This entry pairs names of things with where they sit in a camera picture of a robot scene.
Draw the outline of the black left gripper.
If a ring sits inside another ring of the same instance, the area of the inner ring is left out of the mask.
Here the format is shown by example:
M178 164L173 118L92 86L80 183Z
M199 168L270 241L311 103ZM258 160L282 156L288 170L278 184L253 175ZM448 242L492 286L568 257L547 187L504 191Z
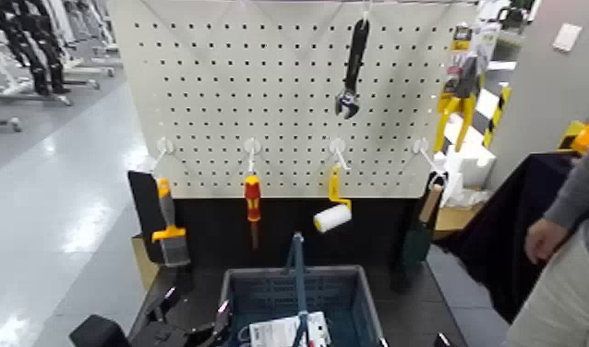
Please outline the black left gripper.
M227 333L231 320L231 304L228 299L218 307L214 322L191 329L168 324L167 314L179 302L179 290L169 288L164 295L152 301L146 314L147 320L131 334L132 347L193 347L201 346L212 337L220 341Z

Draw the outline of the person's bare hand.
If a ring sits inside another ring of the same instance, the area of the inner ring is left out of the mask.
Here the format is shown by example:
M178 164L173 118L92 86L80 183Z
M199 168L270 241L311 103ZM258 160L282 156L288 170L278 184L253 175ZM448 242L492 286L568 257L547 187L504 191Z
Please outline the person's bare hand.
M528 229L524 252L533 264L550 259L570 234L570 229L544 218Z

